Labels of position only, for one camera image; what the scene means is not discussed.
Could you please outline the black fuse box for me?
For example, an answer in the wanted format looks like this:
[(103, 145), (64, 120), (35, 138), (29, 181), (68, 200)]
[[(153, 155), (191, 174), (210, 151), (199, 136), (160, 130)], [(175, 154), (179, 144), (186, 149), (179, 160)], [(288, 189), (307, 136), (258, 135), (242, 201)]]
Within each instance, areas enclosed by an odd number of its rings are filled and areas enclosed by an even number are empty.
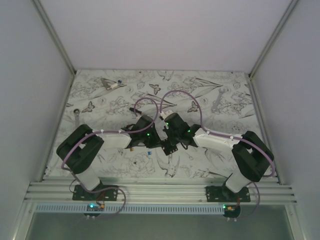
[(178, 150), (178, 148), (176, 145), (172, 145), (169, 141), (163, 141), (162, 150), (166, 156), (169, 156), (175, 153)]

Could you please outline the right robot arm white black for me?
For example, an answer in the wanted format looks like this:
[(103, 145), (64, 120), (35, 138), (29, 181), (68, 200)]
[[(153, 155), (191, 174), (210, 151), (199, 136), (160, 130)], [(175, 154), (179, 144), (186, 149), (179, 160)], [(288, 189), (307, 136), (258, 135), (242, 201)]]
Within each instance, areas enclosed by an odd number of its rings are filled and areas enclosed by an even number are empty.
[(231, 153), (237, 164), (237, 170), (230, 174), (221, 190), (226, 202), (234, 202), (243, 187), (257, 183), (265, 178), (266, 171), (271, 168), (275, 173), (274, 155), (262, 140), (252, 131), (244, 134), (230, 134), (205, 130), (200, 124), (189, 126), (178, 113), (173, 111), (161, 112), (165, 122), (163, 131), (171, 145), (181, 144), (185, 149), (212, 149), (216, 153)]

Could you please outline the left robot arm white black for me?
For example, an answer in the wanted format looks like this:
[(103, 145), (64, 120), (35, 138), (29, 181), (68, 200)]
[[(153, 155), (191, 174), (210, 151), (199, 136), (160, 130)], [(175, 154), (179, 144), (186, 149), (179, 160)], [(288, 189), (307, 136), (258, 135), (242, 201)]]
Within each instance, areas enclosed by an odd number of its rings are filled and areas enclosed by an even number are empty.
[(153, 149), (159, 148), (161, 143), (155, 121), (142, 115), (136, 123), (115, 131), (94, 132), (87, 124), (82, 124), (57, 147), (56, 154), (62, 160), (61, 168), (73, 175), (89, 200), (96, 201), (102, 195), (102, 182), (91, 165), (102, 147), (130, 149), (142, 146)]

